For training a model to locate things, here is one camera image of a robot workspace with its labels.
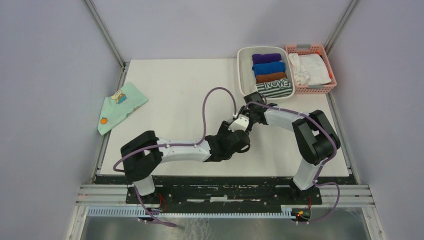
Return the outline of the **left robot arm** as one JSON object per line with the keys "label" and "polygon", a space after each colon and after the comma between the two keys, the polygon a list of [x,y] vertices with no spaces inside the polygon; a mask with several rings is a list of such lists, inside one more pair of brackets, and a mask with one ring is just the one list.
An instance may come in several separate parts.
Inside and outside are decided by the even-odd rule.
{"label": "left robot arm", "polygon": [[125,179],[133,183],[138,197],[150,204],[158,195],[152,173],[160,164],[229,160],[233,154],[250,149],[251,130],[249,118],[240,115],[231,121],[223,121],[217,134],[205,136],[200,143],[172,141],[157,137],[153,130],[145,131],[120,148]]}

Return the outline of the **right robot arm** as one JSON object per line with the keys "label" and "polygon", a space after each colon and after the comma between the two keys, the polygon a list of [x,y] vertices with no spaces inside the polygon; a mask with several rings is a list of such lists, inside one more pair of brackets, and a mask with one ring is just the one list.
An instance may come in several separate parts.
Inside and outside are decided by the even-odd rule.
{"label": "right robot arm", "polygon": [[302,204],[309,198],[309,189],[317,183],[324,165],[333,159],[341,147],[340,139],[321,110],[302,113],[266,104],[259,92],[243,97],[245,106],[240,114],[249,118],[249,125],[276,126],[294,133],[302,157],[298,170],[290,181],[289,199]]}

